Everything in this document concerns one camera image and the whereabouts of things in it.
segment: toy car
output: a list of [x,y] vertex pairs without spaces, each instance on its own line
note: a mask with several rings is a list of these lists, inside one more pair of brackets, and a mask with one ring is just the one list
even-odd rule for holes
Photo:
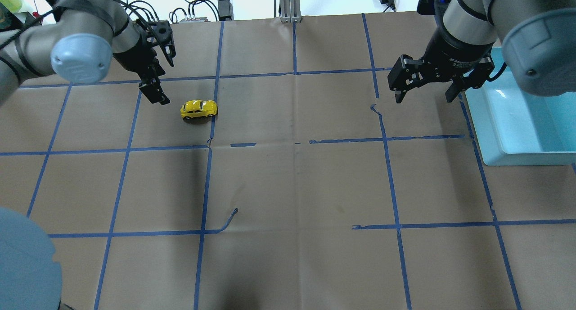
[[184,120],[190,120],[193,117],[213,117],[218,113],[218,105],[212,100],[201,101],[194,99],[188,101],[180,109],[180,116]]

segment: blue container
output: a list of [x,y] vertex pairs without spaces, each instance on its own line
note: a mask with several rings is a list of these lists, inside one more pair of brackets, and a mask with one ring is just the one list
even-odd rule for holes
[[[496,69],[501,48],[492,50]],[[466,92],[484,164],[568,165],[576,162],[576,93],[524,93],[506,70],[498,80]]]

